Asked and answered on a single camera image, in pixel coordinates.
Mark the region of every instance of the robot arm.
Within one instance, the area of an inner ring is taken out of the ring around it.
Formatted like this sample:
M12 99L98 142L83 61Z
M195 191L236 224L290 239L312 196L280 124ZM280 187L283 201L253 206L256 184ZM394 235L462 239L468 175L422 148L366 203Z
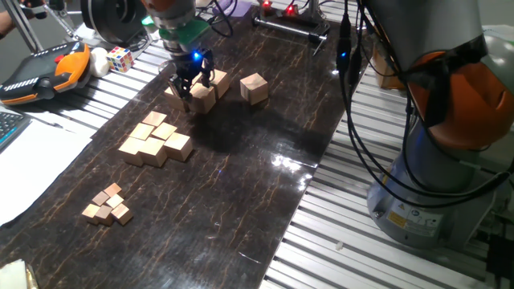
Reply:
M214 70L212 52L200 48L200 39L209 30L207 22L194 18L194 0L141 0L159 30L164 47L169 51L175 71L170 88L185 101L190 101L193 79L202 73L202 84L209 86Z

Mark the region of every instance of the label sticker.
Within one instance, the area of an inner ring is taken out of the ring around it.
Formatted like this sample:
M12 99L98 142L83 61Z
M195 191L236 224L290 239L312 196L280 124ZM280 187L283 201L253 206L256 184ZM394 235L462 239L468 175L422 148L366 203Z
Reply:
M442 214L428 213L402 201L395 200L387 219L414 234L433 237L443 218Z

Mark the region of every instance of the wooden cube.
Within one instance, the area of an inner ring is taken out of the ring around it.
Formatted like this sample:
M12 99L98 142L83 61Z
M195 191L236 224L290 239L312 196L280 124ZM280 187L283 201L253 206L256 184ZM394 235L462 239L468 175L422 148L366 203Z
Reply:
M109 199L109 195L107 195L106 193L104 192L99 192L93 199L92 201L97 205L97 206L102 206L108 199Z
M110 206L111 208L116 208L117 206L119 206L121 203L123 202L123 198L120 197L119 194L115 194L114 196L112 196L111 198L109 198L105 204L107 206Z
M90 222L91 224L98 225L98 218L96 217L96 213L98 213L99 209L99 206L89 204L88 207L82 212L82 216L84 216L86 221Z
M96 212L95 218L102 225L110 226L112 225L112 208L110 206L103 205L100 207L98 212Z
M155 128L155 130L152 132L152 136L155 136L156 138L159 138L161 140L167 140L169 136L171 136L172 133L174 133L177 130L177 127L162 123L159 125L158 128Z
M168 157L177 161L186 161L193 151L190 137L176 132L164 143L164 148Z
M154 127L158 127L162 124L166 117L167 115L164 113L150 112L143 120L143 124L149 124L153 125Z
M162 167L167 158L164 143L163 140L149 137L140 149L143 162L158 168Z
M111 214L122 226L125 226L125 224L133 217L132 211L123 204L119 204L114 210L112 210Z
M247 100L250 105L257 104L267 98L268 87L267 81L255 73L247 78L241 79L241 96Z
M180 96L176 96L171 91L171 88L167 88L164 91L164 96L171 108L178 109L179 111L183 112L188 112L190 110L190 106L183 99L181 99Z
M226 72L214 69L214 79L210 82L214 87L216 100L219 100L225 95L225 92L230 86L230 77Z
M152 125L137 124L136 128L130 133L130 136L140 140L146 140L154 128L155 127Z
M117 183L112 183L107 189L104 189L104 193L106 193L109 197L114 197L115 195L120 195L120 197L124 197L123 190Z
M202 73L198 73L198 75L196 75L193 80L191 81L191 85L194 85L196 83L201 83L202 82Z
M139 154L139 149L145 144L144 140L129 137L118 149L121 158L130 165L142 166L143 160Z
M191 88L193 99L190 109L193 112L207 114L216 104L216 92L213 87L206 88L201 83L196 83Z

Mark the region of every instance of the black cable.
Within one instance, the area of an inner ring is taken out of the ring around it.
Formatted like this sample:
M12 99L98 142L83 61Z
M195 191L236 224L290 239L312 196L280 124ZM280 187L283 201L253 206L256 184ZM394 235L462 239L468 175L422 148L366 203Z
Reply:
M307 0L306 3L300 8L300 9L303 9L305 7L307 7L308 3L310 2L311 0Z
M230 37L232 37L232 35L234 35L234 29L232 28L232 24L230 24L230 21L229 21L228 17L225 15L225 12L223 11L222 7L219 5L218 0L213 0L213 1L214 1L214 4L218 7L218 9L219 9L219 13L221 13L223 20L225 20L225 21L226 21L226 24L228 25L228 29L229 29L229 31L230 31L230 32L229 32L229 34L228 34L228 35L225 35L225 34L223 34L221 31L219 31L218 29L214 28L214 26L213 26L214 24L211 24L211 25L210 25L210 28L211 28L214 32L218 33L219 35L221 35L221 36L223 36L223 37L230 38ZM238 0L234 0L234 1L235 1L235 5L237 6L237 5L238 5Z
M364 47L362 47L361 49L362 49L362 54L364 54L364 57L366 58L366 60L368 60L368 64L375 71L375 73L377 73L380 76L384 76L384 77L396 77L396 76L398 76L397 73L393 73L392 75L385 75L385 74L382 74L381 72L378 72L377 68L375 68L375 66L371 63L371 58L366 53L366 50L364 49Z
M487 151L489 148L491 148L491 145L488 145L486 146L485 148L483 149L470 149L472 152L477 152L477 153L481 153L481 152L485 152Z
M344 76L345 73L341 73L340 72L340 81L342 81L341 83L341 86L344 88L344 78L342 78L342 76ZM343 95L343 98L344 98L344 102L347 103L347 99L346 99L346 92L344 92L344 95ZM367 150L367 148L365 147L364 143L362 142L361 138L358 136L358 133L357 133L357 130L355 129L354 125L353 125L353 121L352 121L352 118L351 118L351 105L349 105L348 103L345 104L345 108L346 108L346 111L347 111L347 118L348 118L348 126L349 126L349 135L350 135L350 139L352 140L353 142L353 146L357 152L357 155L359 155L359 158L361 159L363 165L366 167L366 169L369 171L370 174L372 174L372 177L375 179L375 181L378 181L379 183L380 180L374 175L373 171L371 170L371 168L367 165L366 161L364 160L364 158L361 157L361 152L359 151L357 145L355 144L355 140L353 139L354 136L353 134L355 134L355 138L357 139L357 141L359 142L359 145L362 147L362 150L364 150L364 152L368 155L369 159L379 168L381 169L381 171L386 175L388 176L390 179L392 179L393 181L395 181L396 183L398 183L399 185L401 186L404 186L406 189L410 190L410 191L413 191L415 193L418 193L420 195L425 195L427 197L468 197L468 198L465 198L463 200L460 200L460 201L457 201L457 202L452 202L452 203L447 203L447 204L440 204L440 205L436 205L436 206L432 206L432 207L444 207L444 206L453 206L453 205L456 205L460 202L463 202L463 201L468 201L470 200L471 198L474 198L474 197L477 197L481 194L484 194L484 193L487 193L488 190L489 190L489 187L492 186L493 183L495 183L495 181L497 179L499 179L500 175L496 175L495 177L493 177L490 181L484 183L483 185L481 185L479 188L471 191L471 192L467 192L467 193L461 193L461 194L456 194L456 195L446 195L446 194L437 194L437 193L428 193L428 192L423 192L423 191L419 191L417 189L414 189L414 188L410 188L408 185L405 185L403 184L402 182L400 182L399 180L397 180L395 177L393 177L392 175L390 175L390 173L385 170L373 157L373 155ZM389 188L385 188L389 193L393 194ZM414 203L411 203L413 206L420 206L419 204L414 204Z
M229 13L229 14L227 14L227 15L226 15L228 18L229 18L230 16L232 16L232 14L233 14L233 13L234 13L234 11L235 11L235 8L237 8L237 6L238 6L238 0L230 0L230 4L228 5L228 7L232 6L232 4L234 4L234 8L230 11L230 13ZM212 22L210 25L211 25L211 26L212 26L212 25L216 25L216 24L218 24L218 23L223 22L223 20L224 20L223 18L222 18L222 19L220 19L220 20L218 20L218 21L214 21L214 20L213 20L214 22Z
M320 4L318 4L318 6L321 6L321 5L324 5L324 4L326 4L326 3L330 3L330 2L337 2L337 1L333 1L333 0L323 1L323 2L321 2Z

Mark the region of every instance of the orange controller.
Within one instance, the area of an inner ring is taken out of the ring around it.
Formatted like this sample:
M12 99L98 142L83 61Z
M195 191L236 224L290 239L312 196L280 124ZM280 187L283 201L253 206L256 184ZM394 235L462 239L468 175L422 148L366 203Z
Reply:
M88 45L65 43L25 58L0 85L0 101L16 105L49 100L55 93L83 87L89 76Z

